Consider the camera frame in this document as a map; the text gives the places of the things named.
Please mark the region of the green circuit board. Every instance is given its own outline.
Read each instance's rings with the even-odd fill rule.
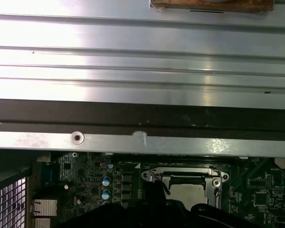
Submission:
[[[229,174],[229,180],[222,185],[222,210],[263,227],[284,227],[284,223],[275,222],[272,213],[285,211],[285,169],[277,167],[274,159],[195,159],[186,156],[158,156],[157,159],[150,159],[147,155],[115,157],[83,152],[76,156],[72,153],[64,154],[56,162],[59,164],[58,182],[74,183],[66,190],[66,198],[60,203],[59,222],[79,216],[104,203],[122,204],[123,174],[131,177],[126,198],[135,201],[143,195],[143,171],[157,167],[212,167]]]

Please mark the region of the metal chassis panel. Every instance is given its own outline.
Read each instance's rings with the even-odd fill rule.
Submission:
[[[285,109],[285,2],[258,15],[148,3],[0,1],[0,99]]]
[[[285,110],[0,99],[0,148],[285,157]]]

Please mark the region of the capacitor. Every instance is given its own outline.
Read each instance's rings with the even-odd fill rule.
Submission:
[[[105,169],[106,168],[106,164],[104,162],[100,163],[100,168]]]
[[[70,188],[73,187],[73,186],[74,186],[74,182],[69,181],[68,183],[66,183],[66,184],[64,185],[64,189],[65,189],[65,190],[68,190],[68,189],[70,189]]]
[[[103,194],[101,195],[101,198],[103,198],[104,200],[108,200],[110,198],[110,191],[104,190]]]
[[[103,179],[103,185],[104,185],[105,187],[107,187],[107,186],[110,185],[110,178],[109,178],[109,177],[105,177],[105,178]]]
[[[86,196],[85,195],[77,196],[76,199],[77,199],[76,204],[81,205],[82,203],[84,203],[86,201]]]

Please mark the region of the wooden block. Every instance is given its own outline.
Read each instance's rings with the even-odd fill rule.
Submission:
[[[274,0],[236,0],[229,2],[206,2],[206,0],[151,0],[151,6],[160,8],[208,10],[208,11],[229,11],[257,13],[272,11]]]

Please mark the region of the screw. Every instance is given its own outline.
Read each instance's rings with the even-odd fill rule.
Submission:
[[[73,157],[73,158],[77,158],[78,156],[79,156],[78,153],[76,153],[76,152],[73,152],[73,153],[72,153],[72,157]]]
[[[218,179],[214,179],[214,180],[212,181],[212,185],[213,185],[214,187],[218,187],[218,186],[220,185],[220,181],[219,181]]]

